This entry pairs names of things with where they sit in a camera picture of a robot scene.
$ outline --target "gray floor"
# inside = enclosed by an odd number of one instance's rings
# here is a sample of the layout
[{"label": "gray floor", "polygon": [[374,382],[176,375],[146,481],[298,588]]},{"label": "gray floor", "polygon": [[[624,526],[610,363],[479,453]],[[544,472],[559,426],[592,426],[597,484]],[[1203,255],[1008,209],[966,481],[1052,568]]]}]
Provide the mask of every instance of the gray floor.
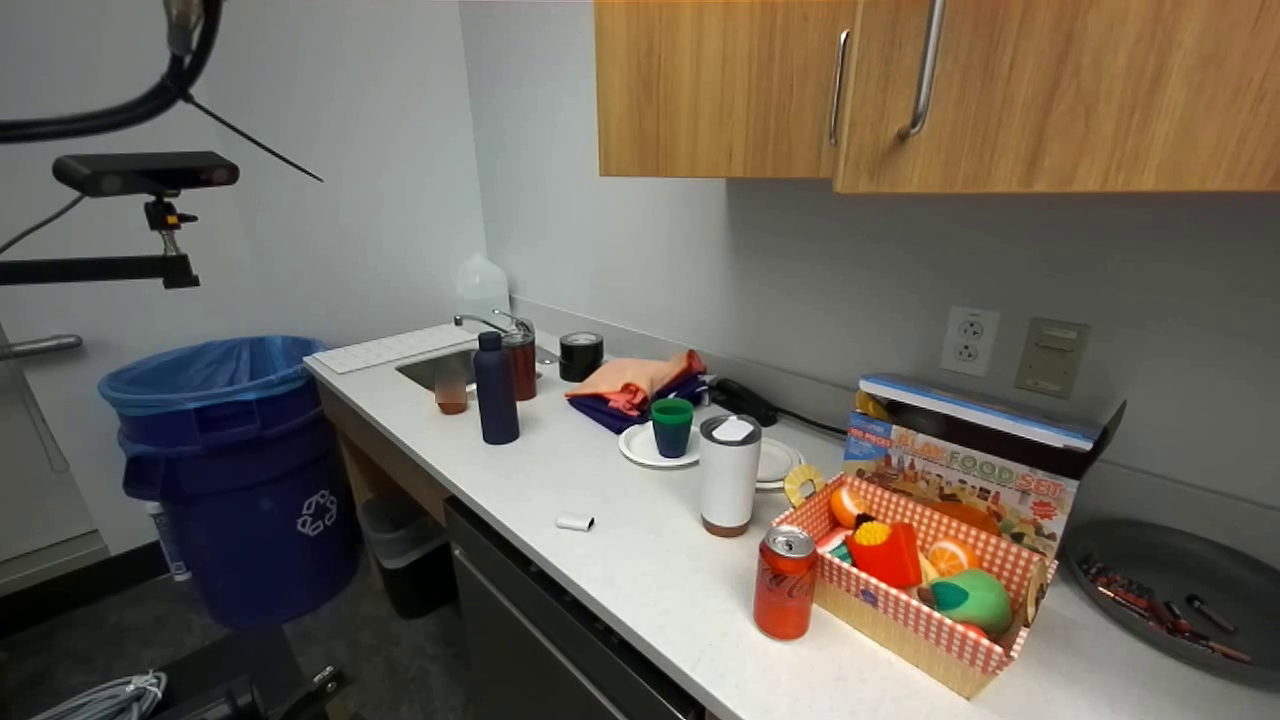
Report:
[{"label": "gray floor", "polygon": [[[0,720],[30,720],[102,679],[160,666],[223,636],[194,588],[150,580],[133,593],[77,609],[0,643]],[[377,570],[361,577],[321,611],[290,623],[306,676],[336,664],[352,686],[333,714],[453,720],[464,714],[464,640],[458,602],[401,620]]]}]

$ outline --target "blue water bottle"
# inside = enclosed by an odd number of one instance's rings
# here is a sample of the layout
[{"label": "blue water bottle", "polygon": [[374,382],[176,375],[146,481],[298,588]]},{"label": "blue water bottle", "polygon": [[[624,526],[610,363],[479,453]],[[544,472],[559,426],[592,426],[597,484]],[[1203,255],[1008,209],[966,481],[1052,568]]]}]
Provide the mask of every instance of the blue water bottle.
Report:
[{"label": "blue water bottle", "polygon": [[479,332],[475,397],[485,443],[512,443],[520,434],[512,354],[500,332]]}]

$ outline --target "white countertop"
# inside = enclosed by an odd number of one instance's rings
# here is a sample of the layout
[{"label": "white countertop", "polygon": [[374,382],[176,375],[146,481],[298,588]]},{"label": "white countertop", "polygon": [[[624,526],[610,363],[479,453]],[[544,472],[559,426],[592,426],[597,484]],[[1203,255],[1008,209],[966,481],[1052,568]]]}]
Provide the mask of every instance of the white countertop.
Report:
[{"label": "white countertop", "polygon": [[[1058,580],[1023,654],[978,700],[898,658],[829,611],[780,643],[757,632],[757,545],[780,491],[757,491],[757,525],[717,541],[698,515],[700,469],[654,472],[616,453],[616,434],[570,408],[556,372],[520,403],[520,439],[479,439],[475,400],[440,417],[436,400],[395,372],[432,349],[472,343],[425,327],[311,354],[311,372],[432,469],[453,494],[526,547],[549,577],[632,640],[717,714],[1278,714],[1280,696],[1178,664],[1111,626],[1073,584]],[[802,423],[770,426],[825,472],[842,443]],[[597,515],[592,530],[556,526]]]}]

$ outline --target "food container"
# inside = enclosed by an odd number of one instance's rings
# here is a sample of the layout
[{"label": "food container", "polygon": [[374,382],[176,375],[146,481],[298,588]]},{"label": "food container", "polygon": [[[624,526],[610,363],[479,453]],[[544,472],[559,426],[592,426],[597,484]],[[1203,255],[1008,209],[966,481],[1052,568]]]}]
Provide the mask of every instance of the food container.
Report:
[{"label": "food container", "polygon": [[[916,593],[901,593],[881,584],[877,577],[851,568],[842,547],[849,526],[832,519],[832,491],[849,484],[873,515],[890,525],[912,525],[919,547],[935,541],[961,541],[984,554],[984,568],[1000,577],[1013,599],[1013,626],[998,640],[942,615]],[[866,484],[855,477],[836,477],[802,507],[785,510],[775,525],[796,525],[817,541],[817,602],[855,632],[873,636],[890,653],[905,654],[919,673],[935,676],[961,696],[978,696],[987,679],[998,679],[1016,653],[1023,648],[1041,596],[1058,570],[1058,558],[1036,554],[1013,541],[961,525],[944,510],[931,510],[916,501]]]}]

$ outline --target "cabinet door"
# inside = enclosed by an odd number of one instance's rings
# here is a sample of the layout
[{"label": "cabinet door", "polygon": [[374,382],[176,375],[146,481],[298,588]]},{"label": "cabinet door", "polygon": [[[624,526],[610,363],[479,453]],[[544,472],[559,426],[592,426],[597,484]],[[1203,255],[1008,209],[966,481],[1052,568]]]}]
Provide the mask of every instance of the cabinet door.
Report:
[{"label": "cabinet door", "polygon": [[1280,189],[1278,0],[862,0],[836,191]]},{"label": "cabinet door", "polygon": [[849,0],[597,0],[603,177],[832,177]]}]

